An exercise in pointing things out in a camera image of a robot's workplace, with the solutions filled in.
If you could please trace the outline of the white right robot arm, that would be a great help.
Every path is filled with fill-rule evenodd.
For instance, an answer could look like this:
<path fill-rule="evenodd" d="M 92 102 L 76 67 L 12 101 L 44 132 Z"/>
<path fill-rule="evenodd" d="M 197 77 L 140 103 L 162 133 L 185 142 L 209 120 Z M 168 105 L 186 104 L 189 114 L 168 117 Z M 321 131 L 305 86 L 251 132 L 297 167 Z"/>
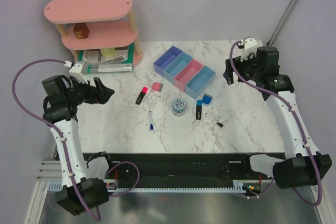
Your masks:
<path fill-rule="evenodd" d="M 279 72 L 277 48 L 248 47 L 240 41 L 235 45 L 242 49 L 242 55 L 226 60 L 223 76 L 228 84 L 233 84 L 233 75 L 236 74 L 239 82 L 262 94 L 276 119 L 285 147 L 285 159 L 266 154 L 253 155 L 241 164 L 241 174 L 248 179 L 258 173 L 268 175 L 281 189 L 320 187 L 332 161 L 328 154 L 320 153 L 301 121 L 293 84 L 287 75 Z"/>

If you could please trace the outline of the light blue end drawer box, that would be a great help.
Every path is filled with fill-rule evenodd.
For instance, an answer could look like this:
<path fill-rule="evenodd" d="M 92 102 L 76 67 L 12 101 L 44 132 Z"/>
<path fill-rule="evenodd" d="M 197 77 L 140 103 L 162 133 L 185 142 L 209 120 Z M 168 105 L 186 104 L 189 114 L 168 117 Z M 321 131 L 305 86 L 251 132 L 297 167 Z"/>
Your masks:
<path fill-rule="evenodd" d="M 204 66 L 185 86 L 185 93 L 194 100 L 213 81 L 216 72 Z"/>

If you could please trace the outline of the pink cap black highlighter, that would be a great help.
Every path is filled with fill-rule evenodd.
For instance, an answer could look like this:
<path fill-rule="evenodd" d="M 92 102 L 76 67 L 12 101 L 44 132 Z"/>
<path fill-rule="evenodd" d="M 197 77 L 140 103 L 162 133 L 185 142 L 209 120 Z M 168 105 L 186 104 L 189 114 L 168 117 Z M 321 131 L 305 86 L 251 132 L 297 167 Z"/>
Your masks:
<path fill-rule="evenodd" d="M 138 96 L 138 98 L 135 102 L 137 105 L 141 104 L 141 102 L 142 102 L 143 98 L 145 97 L 147 91 L 148 91 L 148 87 L 143 87 L 142 88 L 142 90 L 141 90 L 141 92 L 140 92 L 140 94 L 139 94 L 139 96 Z"/>

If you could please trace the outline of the pink plastic drawer box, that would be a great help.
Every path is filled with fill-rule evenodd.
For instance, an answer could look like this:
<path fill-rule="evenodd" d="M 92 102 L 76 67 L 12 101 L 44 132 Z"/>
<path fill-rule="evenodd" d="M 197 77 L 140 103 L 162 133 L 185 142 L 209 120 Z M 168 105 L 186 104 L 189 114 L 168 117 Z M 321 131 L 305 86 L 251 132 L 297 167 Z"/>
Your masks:
<path fill-rule="evenodd" d="M 174 86 L 180 91 L 185 91 L 186 84 L 204 67 L 203 64 L 193 59 L 175 77 Z"/>

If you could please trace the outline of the pink and grey eraser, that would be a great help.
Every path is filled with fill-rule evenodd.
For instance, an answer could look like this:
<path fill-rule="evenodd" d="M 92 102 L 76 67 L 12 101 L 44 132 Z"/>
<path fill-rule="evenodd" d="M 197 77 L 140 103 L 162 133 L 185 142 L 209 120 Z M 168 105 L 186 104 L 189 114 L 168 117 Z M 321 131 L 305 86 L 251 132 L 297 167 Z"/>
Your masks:
<path fill-rule="evenodd" d="M 163 84 L 159 83 L 159 82 L 155 82 L 152 84 L 152 90 L 156 91 L 156 92 L 161 92 L 163 89 Z"/>

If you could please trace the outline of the purple plastic drawer box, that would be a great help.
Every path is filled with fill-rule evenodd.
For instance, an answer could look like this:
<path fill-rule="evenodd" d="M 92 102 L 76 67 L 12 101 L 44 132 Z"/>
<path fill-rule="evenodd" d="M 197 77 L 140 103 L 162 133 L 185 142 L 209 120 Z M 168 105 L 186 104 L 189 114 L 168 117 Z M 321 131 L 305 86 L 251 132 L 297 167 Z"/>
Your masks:
<path fill-rule="evenodd" d="M 154 71 L 164 76 L 164 69 L 175 60 L 183 51 L 175 46 L 171 46 L 159 59 L 154 62 Z"/>

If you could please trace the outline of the blue and grey eraser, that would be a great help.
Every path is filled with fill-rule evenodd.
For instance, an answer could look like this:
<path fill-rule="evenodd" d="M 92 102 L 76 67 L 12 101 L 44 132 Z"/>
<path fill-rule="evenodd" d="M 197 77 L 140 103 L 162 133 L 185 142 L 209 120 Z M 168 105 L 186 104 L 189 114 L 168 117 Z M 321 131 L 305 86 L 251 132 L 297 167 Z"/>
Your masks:
<path fill-rule="evenodd" d="M 202 98 L 202 103 L 204 104 L 204 105 L 209 105 L 210 103 L 211 103 L 211 101 L 212 101 L 212 96 L 211 95 L 209 95 L 209 94 L 204 94 L 204 96 L 203 96 L 203 98 Z"/>

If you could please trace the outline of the white pen black cap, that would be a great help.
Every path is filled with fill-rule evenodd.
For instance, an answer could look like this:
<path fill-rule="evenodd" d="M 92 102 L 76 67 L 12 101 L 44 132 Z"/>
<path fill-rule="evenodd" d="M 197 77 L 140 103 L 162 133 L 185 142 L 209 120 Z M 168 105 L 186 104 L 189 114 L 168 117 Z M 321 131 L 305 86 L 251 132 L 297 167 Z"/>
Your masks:
<path fill-rule="evenodd" d="M 215 124 L 217 124 L 220 128 L 223 127 L 223 124 L 221 124 L 220 122 L 218 122 L 216 119 L 214 119 L 213 117 L 211 117 L 208 113 L 205 114 L 209 119 L 211 119 Z"/>

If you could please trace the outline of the blue round cleaning gel jar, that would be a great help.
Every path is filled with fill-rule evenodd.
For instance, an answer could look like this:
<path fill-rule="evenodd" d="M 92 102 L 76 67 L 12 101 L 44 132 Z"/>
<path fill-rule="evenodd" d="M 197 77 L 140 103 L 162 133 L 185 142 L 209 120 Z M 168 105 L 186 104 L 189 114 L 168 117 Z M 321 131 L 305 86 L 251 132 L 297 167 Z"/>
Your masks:
<path fill-rule="evenodd" d="M 175 100 L 173 100 L 172 102 L 172 112 L 174 115 L 176 116 L 183 116 L 185 113 L 185 109 L 186 109 L 186 102 L 181 99 L 181 98 L 177 98 Z"/>

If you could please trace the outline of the blue cap black highlighter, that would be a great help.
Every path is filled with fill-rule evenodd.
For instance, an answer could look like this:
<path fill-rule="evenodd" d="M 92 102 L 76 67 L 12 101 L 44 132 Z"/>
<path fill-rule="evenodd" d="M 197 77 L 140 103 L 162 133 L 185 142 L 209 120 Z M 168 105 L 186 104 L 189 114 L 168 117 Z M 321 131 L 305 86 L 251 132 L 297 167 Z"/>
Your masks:
<path fill-rule="evenodd" d="M 197 100 L 196 101 L 196 114 L 195 114 L 195 118 L 196 120 L 201 120 L 202 118 L 202 100 Z"/>

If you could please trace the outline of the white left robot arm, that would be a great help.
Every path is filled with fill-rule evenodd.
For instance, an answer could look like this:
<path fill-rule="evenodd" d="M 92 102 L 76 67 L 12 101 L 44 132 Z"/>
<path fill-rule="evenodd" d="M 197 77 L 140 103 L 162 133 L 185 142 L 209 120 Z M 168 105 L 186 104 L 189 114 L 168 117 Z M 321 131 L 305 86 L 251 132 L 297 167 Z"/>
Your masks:
<path fill-rule="evenodd" d="M 56 203 L 77 216 L 109 200 L 105 178 L 115 173 L 106 152 L 98 152 L 84 159 L 79 141 L 78 106 L 82 103 L 105 104 L 114 94 L 101 80 L 95 84 L 80 83 L 74 77 L 56 75 L 42 81 L 47 96 L 44 99 L 43 119 L 52 124 L 61 164 L 62 190 L 55 193 Z"/>

